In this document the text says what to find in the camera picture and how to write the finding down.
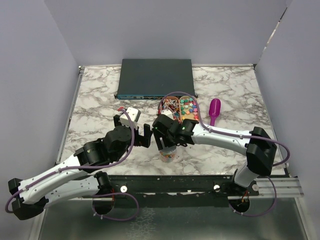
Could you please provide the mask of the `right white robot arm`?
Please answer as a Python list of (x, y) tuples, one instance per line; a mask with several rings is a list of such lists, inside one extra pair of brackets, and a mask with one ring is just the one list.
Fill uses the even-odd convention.
[(246, 157), (243, 166), (236, 170), (229, 189), (240, 196), (259, 176), (269, 177), (277, 146), (267, 132), (255, 126), (253, 130), (229, 130), (185, 119), (178, 122), (160, 114), (152, 124), (158, 150), (173, 146), (208, 145), (234, 151)]

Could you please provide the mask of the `beige tray of star candies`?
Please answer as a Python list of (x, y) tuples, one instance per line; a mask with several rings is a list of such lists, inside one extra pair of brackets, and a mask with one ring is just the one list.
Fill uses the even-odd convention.
[(192, 97), (182, 96), (179, 98), (180, 118), (184, 120), (199, 121), (198, 108)]

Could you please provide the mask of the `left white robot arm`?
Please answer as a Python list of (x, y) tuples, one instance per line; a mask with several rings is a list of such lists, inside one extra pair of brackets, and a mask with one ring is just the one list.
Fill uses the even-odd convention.
[(104, 138), (86, 143), (70, 157), (51, 169), (26, 180), (13, 178), (8, 182), (11, 197), (5, 211), (19, 220), (28, 220), (44, 209), (73, 198), (113, 198), (115, 188), (102, 168), (113, 167), (126, 159), (133, 147), (148, 148), (150, 125), (143, 125), (143, 135), (134, 122), (125, 123), (115, 115), (114, 129)]

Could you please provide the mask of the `purple plastic scoop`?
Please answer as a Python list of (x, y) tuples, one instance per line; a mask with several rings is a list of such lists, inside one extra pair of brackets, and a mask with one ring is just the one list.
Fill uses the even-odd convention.
[(209, 106), (209, 117), (210, 117), (210, 125), (214, 126), (216, 119), (220, 116), (221, 111), (221, 100), (218, 98), (214, 98), (210, 102)]

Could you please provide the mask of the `clear plastic jar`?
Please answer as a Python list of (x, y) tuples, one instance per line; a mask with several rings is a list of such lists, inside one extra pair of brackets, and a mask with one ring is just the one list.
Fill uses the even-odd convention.
[(160, 160), (164, 163), (171, 163), (177, 155), (177, 149), (175, 146), (166, 147), (159, 151)]

